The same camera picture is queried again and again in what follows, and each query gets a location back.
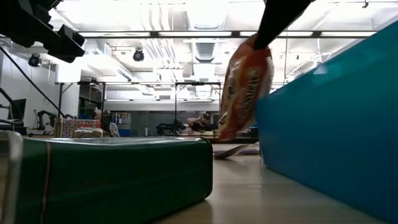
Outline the black rig light bar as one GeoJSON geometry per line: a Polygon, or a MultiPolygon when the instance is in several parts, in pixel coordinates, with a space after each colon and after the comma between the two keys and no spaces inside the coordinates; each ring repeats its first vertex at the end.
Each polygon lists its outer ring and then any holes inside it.
{"type": "MultiPolygon", "coordinates": [[[[281,32],[277,38],[293,39],[363,39],[374,35],[376,31],[368,30],[288,30],[281,32]]],[[[79,32],[86,39],[199,39],[199,38],[225,38],[240,39],[253,34],[254,31],[246,30],[153,30],[153,31],[93,31],[79,32]]]]}

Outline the black computer monitor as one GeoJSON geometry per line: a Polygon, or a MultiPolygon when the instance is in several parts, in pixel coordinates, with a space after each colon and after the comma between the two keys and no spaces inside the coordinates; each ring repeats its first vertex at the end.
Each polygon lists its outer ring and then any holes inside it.
{"type": "Polygon", "coordinates": [[[14,100],[9,105],[9,112],[7,118],[11,121],[22,123],[25,115],[26,99],[14,100]]]}

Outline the teal plastic bin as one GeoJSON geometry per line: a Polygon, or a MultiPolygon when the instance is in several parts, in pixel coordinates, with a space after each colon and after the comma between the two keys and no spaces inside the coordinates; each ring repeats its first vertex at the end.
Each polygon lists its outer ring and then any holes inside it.
{"type": "Polygon", "coordinates": [[[398,21],[258,101],[265,165],[398,224],[398,21]]]}

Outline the orange red candy bag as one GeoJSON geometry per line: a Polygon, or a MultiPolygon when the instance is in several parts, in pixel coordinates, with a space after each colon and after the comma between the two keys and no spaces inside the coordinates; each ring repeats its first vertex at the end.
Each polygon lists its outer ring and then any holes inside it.
{"type": "Polygon", "coordinates": [[[268,46],[254,48],[257,34],[236,49],[229,60],[223,85],[218,137],[234,139],[255,121],[257,100],[269,95],[274,77],[274,63],[268,46]]]}

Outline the dark green tin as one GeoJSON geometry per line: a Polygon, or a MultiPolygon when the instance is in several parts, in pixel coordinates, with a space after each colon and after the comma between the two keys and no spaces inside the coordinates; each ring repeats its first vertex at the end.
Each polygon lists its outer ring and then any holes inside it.
{"type": "Polygon", "coordinates": [[[207,198],[202,138],[24,141],[14,224],[146,224],[207,198]]]}

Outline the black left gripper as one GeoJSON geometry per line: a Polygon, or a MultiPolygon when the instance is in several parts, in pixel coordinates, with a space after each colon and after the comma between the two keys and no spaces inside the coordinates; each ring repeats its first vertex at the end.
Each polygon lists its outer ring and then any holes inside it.
{"type": "Polygon", "coordinates": [[[49,11],[60,3],[61,0],[0,0],[0,34],[23,47],[40,42],[49,55],[74,62],[85,54],[85,38],[66,25],[53,31],[49,11]]]}

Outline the colourful patterned box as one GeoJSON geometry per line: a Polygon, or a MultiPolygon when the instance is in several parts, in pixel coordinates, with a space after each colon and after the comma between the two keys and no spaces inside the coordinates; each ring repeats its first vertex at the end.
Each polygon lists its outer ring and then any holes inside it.
{"type": "Polygon", "coordinates": [[[56,138],[72,138],[78,128],[100,128],[101,122],[97,119],[66,119],[57,118],[54,127],[56,138]]]}

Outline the black aluminium table frame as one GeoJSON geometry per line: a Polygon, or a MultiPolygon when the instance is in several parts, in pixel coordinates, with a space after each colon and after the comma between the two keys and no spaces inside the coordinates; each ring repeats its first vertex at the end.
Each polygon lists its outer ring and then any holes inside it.
{"type": "Polygon", "coordinates": [[[212,144],[254,144],[258,141],[258,138],[235,138],[231,140],[220,140],[218,138],[210,139],[212,144]]]}

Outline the black background rig frame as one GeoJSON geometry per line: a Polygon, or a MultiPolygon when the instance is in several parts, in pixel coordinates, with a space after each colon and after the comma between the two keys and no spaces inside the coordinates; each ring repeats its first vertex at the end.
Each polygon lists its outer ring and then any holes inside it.
{"type": "Polygon", "coordinates": [[[222,82],[58,82],[60,91],[71,86],[95,86],[101,109],[108,111],[219,111],[222,82]]]}

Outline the white ventilation duct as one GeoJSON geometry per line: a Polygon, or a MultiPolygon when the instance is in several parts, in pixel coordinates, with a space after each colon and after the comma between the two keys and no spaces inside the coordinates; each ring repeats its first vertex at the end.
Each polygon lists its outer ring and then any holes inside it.
{"type": "MultiPolygon", "coordinates": [[[[190,30],[223,30],[228,16],[228,0],[186,0],[186,15],[190,30]]],[[[216,42],[210,39],[195,42],[195,58],[199,62],[214,60],[216,42]]]]}

